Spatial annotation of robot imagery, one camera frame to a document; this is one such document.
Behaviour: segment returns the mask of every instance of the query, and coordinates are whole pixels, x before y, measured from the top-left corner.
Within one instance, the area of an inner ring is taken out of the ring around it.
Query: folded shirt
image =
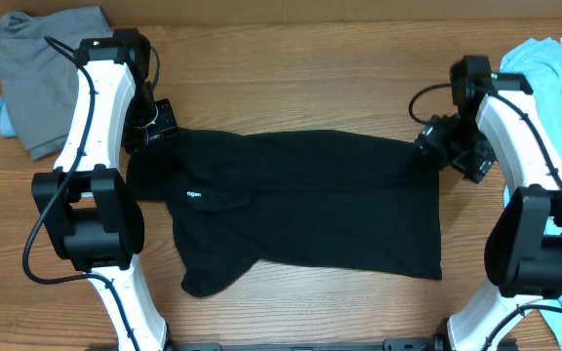
[[[82,39],[111,35],[99,6],[0,20],[0,82],[10,122],[32,159],[60,151],[77,101],[77,68],[46,35],[76,49]]]

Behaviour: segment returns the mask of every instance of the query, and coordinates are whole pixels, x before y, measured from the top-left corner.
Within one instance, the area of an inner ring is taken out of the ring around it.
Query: wire
[[[151,94],[153,95],[153,92],[155,91],[155,87],[157,86],[157,81],[160,79],[160,55],[157,54],[157,50],[155,50],[155,48],[153,48],[153,46],[151,46],[151,50],[153,51],[153,54],[155,55],[155,77],[153,77],[153,82],[151,82]]]
[[[528,304],[528,305],[520,306],[517,309],[515,309],[513,312],[509,313],[506,317],[504,317],[498,323],[498,325],[492,330],[492,332],[489,333],[489,336],[487,336],[485,344],[480,349],[480,351],[488,351],[489,348],[492,346],[492,341],[494,340],[496,335],[498,335],[498,333],[502,330],[502,328],[504,328],[504,326],[506,326],[517,315],[523,316],[524,312],[526,312],[528,310],[532,310],[532,309],[562,313],[562,308],[560,308],[560,307],[545,306],[545,305],[539,305],[539,304]]]
[[[459,83],[455,83],[455,84],[450,84],[450,83],[436,84],[436,85],[426,87],[426,88],[422,89],[421,91],[419,91],[411,99],[411,103],[409,104],[409,115],[411,116],[411,118],[414,121],[416,121],[420,124],[426,125],[427,122],[419,119],[418,117],[416,117],[416,115],[413,114],[414,102],[416,102],[416,100],[420,96],[426,94],[427,92],[430,92],[430,91],[433,91],[433,90],[436,90],[436,89],[442,89],[442,88],[454,88],[458,84]],[[554,182],[556,182],[556,185],[561,189],[561,192],[562,192],[562,180],[558,176],[558,170],[554,167],[554,164],[552,163],[552,159],[550,158],[550,155],[547,152],[547,149],[545,148],[545,145],[543,144],[542,136],[539,134],[539,131],[537,131],[537,128],[535,128],[535,125],[533,124],[531,119],[528,117],[528,114],[525,113],[524,111],[522,111],[519,107],[517,107],[513,102],[509,101],[507,98],[505,98],[505,97],[503,97],[503,96],[501,96],[501,95],[499,95],[499,94],[497,94],[497,93],[495,93],[495,92],[493,92],[489,89],[486,89],[486,88],[483,88],[483,87],[477,87],[473,84],[466,84],[465,86],[467,88],[471,89],[471,90],[477,90],[479,92],[487,94],[490,97],[493,97],[493,98],[496,98],[496,99],[500,100],[502,103],[506,104],[513,111],[515,111],[515,113],[517,113],[520,116],[520,118],[526,123],[526,126],[530,129],[531,133],[533,134],[533,137],[535,138],[535,142],[537,143],[537,145],[540,149],[540,152],[542,153],[543,159],[545,160],[545,163],[546,163],[546,165],[549,169],[549,173],[552,176],[552,178],[554,179]],[[545,305],[540,305],[540,304],[522,305],[522,306],[518,307],[517,309],[515,309],[514,311],[512,311],[511,313],[509,313],[506,317],[504,317],[498,323],[498,325],[490,332],[490,334],[487,337],[486,342],[483,345],[481,351],[489,350],[489,348],[492,345],[492,341],[494,340],[496,335],[498,335],[498,333],[502,330],[502,328],[504,328],[504,326],[506,326],[513,318],[515,318],[517,315],[523,315],[525,311],[532,310],[532,309],[562,313],[562,308],[560,308],[560,307],[545,306]]]
[[[421,120],[420,118],[418,118],[416,116],[416,114],[414,113],[414,104],[416,104],[416,100],[423,96],[424,94],[433,91],[433,90],[437,90],[437,89],[442,89],[442,88],[452,88],[452,84],[450,83],[442,83],[442,84],[435,84],[432,86],[428,86],[422,90],[420,90],[417,94],[415,94],[412,98],[411,101],[409,102],[409,116],[411,116],[411,119],[413,119],[414,121],[422,124],[422,125],[427,125],[428,122]]]
[[[97,280],[103,282],[105,284],[105,287],[109,289],[112,296],[114,297],[114,302],[116,303],[116,307],[118,308],[118,312],[120,313],[121,318],[123,320],[123,325],[125,327],[125,331],[127,332],[127,337],[129,337],[132,340],[132,343],[134,344],[134,349],[136,351],[140,351],[140,347],[138,346],[138,342],[136,340],[136,337],[134,336],[134,332],[133,332],[132,328],[130,327],[129,321],[127,320],[127,315],[125,314],[123,302],[121,301],[120,297],[118,296],[118,292],[116,291],[116,289],[114,288],[114,285],[112,284],[112,282],[109,279],[105,278],[101,274],[96,274],[96,273],[78,274],[78,275],[72,275],[72,276],[68,276],[68,277],[61,277],[61,278],[55,278],[55,279],[44,279],[44,278],[40,278],[40,277],[36,276],[31,271],[31,268],[29,267],[29,252],[31,251],[31,247],[34,243],[34,240],[36,239],[36,236],[38,235],[38,231],[39,231],[40,227],[45,222],[45,218],[47,217],[47,214],[49,213],[49,210],[52,208],[54,203],[60,199],[60,196],[62,195],[62,192],[64,191],[66,186],[70,183],[70,181],[73,177],[73,174],[75,173],[75,170],[77,170],[77,167],[79,166],[79,163],[81,162],[82,157],[85,156],[84,148],[86,147],[86,141],[88,139],[88,134],[90,132],[90,127],[91,127],[92,121],[93,121],[93,114],[95,112],[95,95],[97,94],[97,91],[95,91],[95,85],[93,84],[93,80],[90,77],[90,74],[88,74],[88,71],[86,70],[86,68],[84,68],[84,66],[82,66],[82,65],[77,65],[75,63],[74,58],[72,56],[70,56],[69,54],[65,53],[62,48],[64,48],[67,51],[70,51],[71,53],[73,53],[73,50],[71,48],[69,48],[68,46],[64,45],[59,40],[54,39],[54,38],[49,37],[49,36],[45,37],[45,41],[47,42],[47,44],[49,44],[49,46],[51,46],[57,52],[62,54],[66,59],[73,62],[73,64],[75,64],[77,69],[79,69],[84,74],[84,77],[86,77],[86,80],[88,81],[88,86],[90,88],[90,105],[89,105],[89,108],[88,108],[88,117],[86,119],[86,125],[84,126],[84,132],[83,132],[81,140],[79,142],[79,147],[77,148],[77,154],[75,155],[75,159],[73,160],[73,164],[71,165],[70,170],[68,171],[68,173],[64,177],[64,180],[62,181],[62,183],[60,184],[60,186],[56,190],[56,193],[54,194],[54,196],[52,196],[52,198],[47,203],[47,206],[45,206],[45,209],[43,209],[42,213],[38,216],[38,219],[36,220],[36,223],[34,224],[34,227],[32,228],[32,230],[29,234],[29,237],[27,238],[27,242],[25,243],[25,248],[23,249],[23,258],[22,258],[23,272],[25,273],[27,278],[29,278],[30,280],[32,280],[35,283],[42,284],[42,285],[60,284],[60,283],[72,282],[72,281],[77,281],[77,280],[82,280],[82,279],[97,279]]]

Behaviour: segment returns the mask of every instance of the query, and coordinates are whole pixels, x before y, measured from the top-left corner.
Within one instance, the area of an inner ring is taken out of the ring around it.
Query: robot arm
[[[145,82],[149,51],[148,40],[136,29],[81,42],[74,58],[97,92],[84,156],[71,170],[90,105],[89,83],[78,70],[79,92],[68,139],[54,171],[34,176],[32,194],[43,212],[63,175],[73,172],[67,196],[51,207],[45,220],[58,256],[70,259],[78,271],[112,282],[139,350],[165,351],[171,345],[168,326],[153,304],[138,256],[144,241],[142,213],[118,171],[121,145],[132,152],[178,130],[170,103],[153,101]],[[94,198],[96,207],[73,209],[70,203],[82,197]],[[112,292],[105,283],[90,281],[116,330],[117,350],[136,350]]]
[[[562,294],[562,235],[543,235],[549,217],[562,226],[562,192],[527,123],[503,101],[473,87],[500,95],[527,114],[561,179],[562,161],[541,125],[523,75],[491,73],[487,58],[464,57],[451,68],[451,82],[459,113],[433,116],[416,144],[442,167],[452,164],[475,182],[497,159],[511,201],[487,242],[487,279],[441,332],[447,350],[511,350],[512,345],[500,346],[500,340],[526,312],[491,340],[494,329],[519,306],[546,304]]]

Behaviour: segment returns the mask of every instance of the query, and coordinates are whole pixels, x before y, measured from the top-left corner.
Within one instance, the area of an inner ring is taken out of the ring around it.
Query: wooden table
[[[140,31],[161,55],[157,96],[171,100],[183,127],[240,134],[337,129],[412,141],[420,130],[407,115],[414,92],[447,81],[450,65],[464,54],[489,55],[497,69],[501,57],[526,39],[561,37],[562,20],[145,26]],[[417,111],[420,116],[453,112],[450,92],[426,96]],[[16,139],[0,138],[0,350],[82,350],[116,340],[90,284],[45,287],[22,273],[21,251],[38,215],[31,178],[48,171],[54,160],[32,162]],[[452,170],[441,174],[441,282],[260,262],[226,291],[194,298],[180,287],[184,269],[172,220],[161,204],[141,204],[147,238],[142,263],[155,305],[179,342],[429,335],[483,280],[483,248],[502,212],[503,187],[499,167],[479,185]],[[45,277],[72,271],[56,257],[44,231],[31,265]],[[538,313],[512,334],[523,350],[557,349]]]

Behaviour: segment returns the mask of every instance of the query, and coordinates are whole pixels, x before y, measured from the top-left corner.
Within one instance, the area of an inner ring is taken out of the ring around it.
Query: black mounting bracket
[[[441,169],[452,165],[463,178],[479,183],[496,162],[496,154],[487,138],[476,125],[476,115],[485,93],[470,89],[470,85],[492,92],[523,91],[532,94],[523,74],[492,73],[489,58],[465,56],[450,68],[453,116],[432,116],[416,138],[424,159]]]
[[[111,59],[117,64],[127,64],[134,78],[136,90],[127,106],[123,139],[137,128],[152,123],[157,109],[148,77],[151,44],[137,28],[114,30],[111,37],[88,38],[81,41],[75,50],[75,64],[83,66],[89,61]]]
[[[32,196],[43,212],[66,176],[61,169],[35,174]],[[92,193],[94,208],[73,209],[84,193]],[[128,269],[133,254],[144,245],[144,220],[136,200],[115,169],[98,165],[75,173],[45,218],[49,238],[61,259],[78,271],[117,265]]]
[[[562,192],[518,187],[485,246],[485,270],[505,297],[562,295],[562,234],[543,235],[547,220],[562,227]]]

